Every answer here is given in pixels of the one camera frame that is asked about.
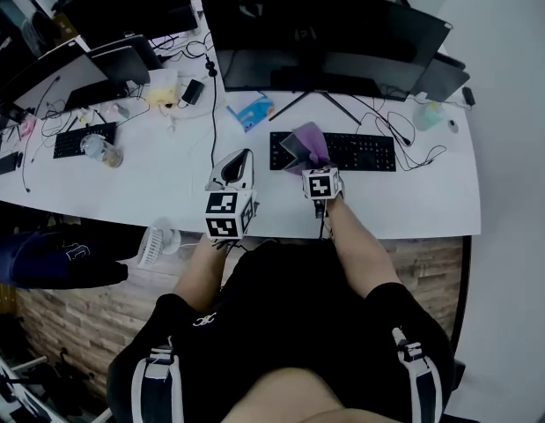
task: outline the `white fan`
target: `white fan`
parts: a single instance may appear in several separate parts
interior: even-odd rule
[[[147,227],[139,245],[137,254],[139,267],[152,266],[160,256],[174,254],[180,246],[195,246],[197,244],[180,245],[181,241],[180,230],[171,229],[164,219],[157,220],[154,225]]]

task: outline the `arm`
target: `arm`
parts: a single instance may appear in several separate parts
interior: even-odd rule
[[[198,312],[207,310],[221,287],[226,258],[227,249],[214,248],[204,235],[173,293]]]
[[[341,195],[327,201],[336,253],[350,288],[365,298],[376,286],[400,284],[392,261],[379,241],[360,224]]]

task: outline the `black t-shirt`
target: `black t-shirt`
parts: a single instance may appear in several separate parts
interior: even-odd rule
[[[314,371],[345,407],[410,421],[409,376],[397,358],[395,327],[434,361],[444,408],[454,380],[451,347],[404,286],[378,286],[363,300],[350,290],[331,242],[267,242],[241,257],[207,315],[174,294],[158,299],[149,322],[110,366],[108,403],[118,423],[132,422],[136,364],[172,336],[186,423],[220,422],[260,377],[283,367]],[[151,406],[159,409],[163,398]],[[164,420],[170,415],[158,418]]]

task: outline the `bare skin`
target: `bare skin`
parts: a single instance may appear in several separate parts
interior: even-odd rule
[[[339,196],[328,201],[336,253],[350,287],[365,298],[376,286],[400,280],[379,241]],[[204,235],[174,293],[204,313],[219,293],[226,249],[216,249]],[[344,409],[319,376],[295,368],[263,376],[225,417],[224,423],[389,423],[377,414]]]

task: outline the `black keyboard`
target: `black keyboard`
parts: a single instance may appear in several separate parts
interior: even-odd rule
[[[291,132],[270,133],[270,170],[284,169],[294,157],[280,143]],[[331,161],[343,171],[395,171],[395,149],[392,137],[323,133]]]
[[[53,152],[54,159],[63,159],[66,157],[76,157],[84,155],[80,150],[80,141],[86,135],[102,135],[108,143],[113,144],[115,141],[115,126],[117,122],[99,123],[85,129],[65,131],[59,133],[55,141],[55,151]]]

